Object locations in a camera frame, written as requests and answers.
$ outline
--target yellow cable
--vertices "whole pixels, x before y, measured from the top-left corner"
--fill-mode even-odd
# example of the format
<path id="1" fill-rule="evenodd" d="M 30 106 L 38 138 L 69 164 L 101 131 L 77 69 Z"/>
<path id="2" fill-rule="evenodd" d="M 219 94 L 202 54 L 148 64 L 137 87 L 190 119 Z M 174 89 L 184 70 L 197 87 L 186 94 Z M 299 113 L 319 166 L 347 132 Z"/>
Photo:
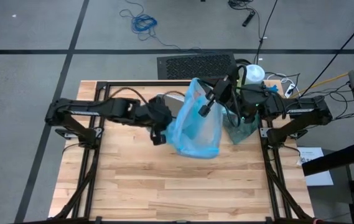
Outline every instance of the yellow cable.
<path id="1" fill-rule="evenodd" d="M 311 88 L 315 88 L 315 87 L 318 87 L 320 85 L 323 85 L 325 83 L 329 83 L 329 82 L 332 82 L 334 80 L 338 80 L 339 78 L 342 78 L 342 77 L 345 77 L 348 75 L 348 72 L 347 73 L 344 73 L 344 74 L 341 74 L 341 75 L 338 75 L 336 77 L 333 77 L 333 78 L 329 78 L 328 80 L 325 80 L 325 81 L 322 81 L 322 82 L 319 82 L 319 83 L 316 83 L 315 85 L 311 86 Z M 308 88 L 306 88 L 305 90 L 301 90 L 300 92 L 296 93 L 296 94 L 293 94 L 292 96 L 290 96 L 290 98 L 293 98 L 293 97 L 296 97 L 299 93 L 302 93 L 302 92 L 305 92 Z"/>

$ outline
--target wooden table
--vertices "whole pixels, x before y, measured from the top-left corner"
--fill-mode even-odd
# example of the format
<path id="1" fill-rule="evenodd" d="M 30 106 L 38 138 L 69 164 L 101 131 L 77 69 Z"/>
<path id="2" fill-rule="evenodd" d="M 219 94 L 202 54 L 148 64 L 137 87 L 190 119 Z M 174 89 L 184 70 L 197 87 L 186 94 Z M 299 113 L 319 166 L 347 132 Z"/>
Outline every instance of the wooden table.
<path id="1" fill-rule="evenodd" d="M 268 86 L 280 81 L 267 81 Z M 82 81 L 78 100 L 93 100 L 96 81 Z M 169 90 L 185 92 L 186 86 L 134 86 L 147 100 Z M 131 91 L 118 97 L 137 98 Z M 89 117 L 75 117 L 88 126 Z M 274 121 L 282 126 L 289 118 Z M 67 141 L 66 146 L 77 140 Z M 296 147 L 287 140 L 287 146 Z M 298 153 L 280 149 L 287 189 L 309 215 L 314 215 Z M 49 216 L 56 215 L 77 187 L 83 150 L 71 147 L 63 154 Z M 278 205 L 283 216 L 279 191 Z M 220 155 L 191 159 L 177 155 L 170 145 L 153 146 L 145 128 L 105 122 L 90 219 L 103 220 L 211 220 L 264 221 L 272 217 L 263 155 L 256 131 L 239 145 L 232 145 L 223 130 Z"/>

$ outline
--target translucent bag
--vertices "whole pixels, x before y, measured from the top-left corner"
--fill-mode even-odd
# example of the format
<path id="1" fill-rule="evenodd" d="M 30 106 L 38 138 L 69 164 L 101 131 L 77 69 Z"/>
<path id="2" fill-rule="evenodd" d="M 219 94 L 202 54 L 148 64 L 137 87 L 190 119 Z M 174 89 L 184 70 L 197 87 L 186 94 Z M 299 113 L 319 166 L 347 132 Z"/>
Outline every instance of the translucent bag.
<path id="1" fill-rule="evenodd" d="M 209 114 L 203 118 L 198 112 L 207 104 L 205 95 L 198 79 L 194 78 L 177 119 L 165 131 L 167 143 L 173 145 L 181 156 L 212 159 L 220 152 L 222 106 L 214 103 Z"/>

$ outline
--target black vent grate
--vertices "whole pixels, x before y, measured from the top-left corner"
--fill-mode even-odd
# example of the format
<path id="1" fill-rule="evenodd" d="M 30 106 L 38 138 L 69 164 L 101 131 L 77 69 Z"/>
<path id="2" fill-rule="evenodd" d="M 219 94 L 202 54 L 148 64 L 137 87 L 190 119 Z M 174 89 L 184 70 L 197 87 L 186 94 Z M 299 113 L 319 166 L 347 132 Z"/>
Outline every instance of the black vent grate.
<path id="1" fill-rule="evenodd" d="M 233 54 L 202 54 L 157 58 L 159 79 L 223 78 L 235 67 Z"/>

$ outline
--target white cable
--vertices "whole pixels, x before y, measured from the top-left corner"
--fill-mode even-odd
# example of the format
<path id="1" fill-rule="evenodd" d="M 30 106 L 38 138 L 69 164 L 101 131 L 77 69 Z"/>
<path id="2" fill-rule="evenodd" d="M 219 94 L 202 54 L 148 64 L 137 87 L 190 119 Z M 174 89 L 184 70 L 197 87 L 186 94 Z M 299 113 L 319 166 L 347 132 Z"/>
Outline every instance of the white cable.
<path id="1" fill-rule="evenodd" d="M 269 80 L 270 77 L 274 76 L 275 74 L 271 74 L 270 76 L 268 76 L 266 78 L 266 80 Z M 293 82 L 293 80 L 291 80 L 290 78 L 287 77 L 287 75 L 285 74 L 281 74 L 281 73 L 277 73 L 276 75 L 281 75 L 284 78 L 281 79 L 281 83 L 286 83 L 286 82 L 290 82 L 291 84 L 294 85 L 294 88 L 297 90 L 297 92 L 299 93 L 299 96 L 301 96 L 300 94 L 300 90 L 298 89 L 297 85 Z"/>

